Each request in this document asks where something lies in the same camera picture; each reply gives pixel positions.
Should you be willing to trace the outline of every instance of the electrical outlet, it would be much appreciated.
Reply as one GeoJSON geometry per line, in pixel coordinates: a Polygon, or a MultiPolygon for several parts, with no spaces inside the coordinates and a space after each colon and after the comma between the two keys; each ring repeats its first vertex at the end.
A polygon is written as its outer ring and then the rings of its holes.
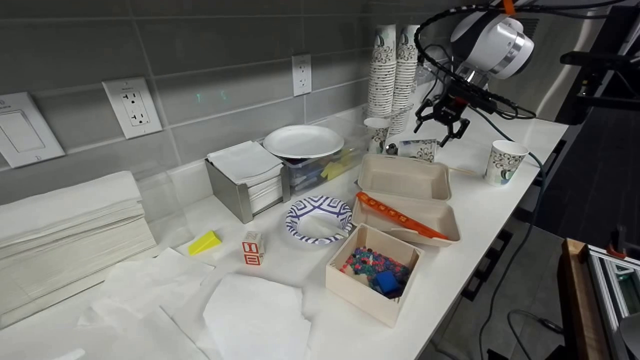
{"type": "Polygon", "coordinates": [[[127,139],[162,131],[145,78],[103,81],[102,86],[127,139]]]}
{"type": "Polygon", "coordinates": [[[311,92],[311,55],[291,56],[293,96],[311,92]]]}

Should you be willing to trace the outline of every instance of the open clamshell container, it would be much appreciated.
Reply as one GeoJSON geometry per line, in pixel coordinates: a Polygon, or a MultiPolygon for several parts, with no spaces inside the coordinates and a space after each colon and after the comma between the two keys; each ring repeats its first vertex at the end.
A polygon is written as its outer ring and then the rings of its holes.
{"type": "Polygon", "coordinates": [[[441,163],[367,154],[362,160],[358,185],[367,195],[442,233],[448,240],[428,238],[402,227],[356,200],[352,222],[367,224],[397,239],[438,247],[460,241],[451,198],[449,168],[441,163]]]}

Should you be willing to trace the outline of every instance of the switch plate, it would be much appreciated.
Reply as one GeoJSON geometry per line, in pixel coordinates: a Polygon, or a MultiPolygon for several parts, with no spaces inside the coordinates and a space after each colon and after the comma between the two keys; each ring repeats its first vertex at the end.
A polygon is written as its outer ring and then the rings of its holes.
{"type": "Polygon", "coordinates": [[[311,55],[291,56],[293,71],[293,96],[311,92],[311,55]]]}
{"type": "Polygon", "coordinates": [[[26,92],[0,95],[0,152],[12,168],[65,154],[26,92]]]}
{"type": "Polygon", "coordinates": [[[162,131],[145,78],[103,81],[102,86],[127,139],[162,131]]]}

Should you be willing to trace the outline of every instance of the paper cup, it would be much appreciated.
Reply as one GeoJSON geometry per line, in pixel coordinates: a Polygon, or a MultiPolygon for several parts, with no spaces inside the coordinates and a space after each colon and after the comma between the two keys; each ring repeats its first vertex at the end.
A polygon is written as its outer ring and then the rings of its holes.
{"type": "Polygon", "coordinates": [[[529,150],[516,142],[496,140],[484,171],[484,180],[494,186],[504,186],[522,163],[529,150]]]}
{"type": "Polygon", "coordinates": [[[379,117],[370,117],[364,120],[369,138],[369,154],[381,154],[387,139],[391,121],[379,117]]]}

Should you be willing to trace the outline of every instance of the yellow wedge block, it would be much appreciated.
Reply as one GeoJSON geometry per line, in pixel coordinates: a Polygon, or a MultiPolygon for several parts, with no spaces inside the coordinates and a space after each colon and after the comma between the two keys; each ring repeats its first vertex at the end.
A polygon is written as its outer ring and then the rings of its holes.
{"type": "Polygon", "coordinates": [[[209,250],[212,247],[216,247],[220,245],[222,241],[218,239],[216,233],[213,231],[209,231],[208,233],[202,235],[201,238],[197,239],[194,243],[189,245],[189,255],[199,254],[205,250],[209,250]]]}

